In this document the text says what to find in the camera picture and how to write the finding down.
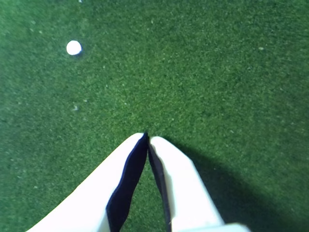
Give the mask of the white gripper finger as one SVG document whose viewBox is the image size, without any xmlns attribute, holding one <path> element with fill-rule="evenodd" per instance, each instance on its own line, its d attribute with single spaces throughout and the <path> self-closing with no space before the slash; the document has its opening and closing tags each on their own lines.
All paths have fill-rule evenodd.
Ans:
<svg viewBox="0 0 309 232">
<path fill-rule="evenodd" d="M 156 136 L 150 148 L 163 168 L 173 232 L 188 232 L 223 226 L 193 161 L 168 140 Z"/>
<path fill-rule="evenodd" d="M 31 232 L 118 232 L 126 221 L 143 171 L 148 134 L 122 142 Z"/>
</svg>

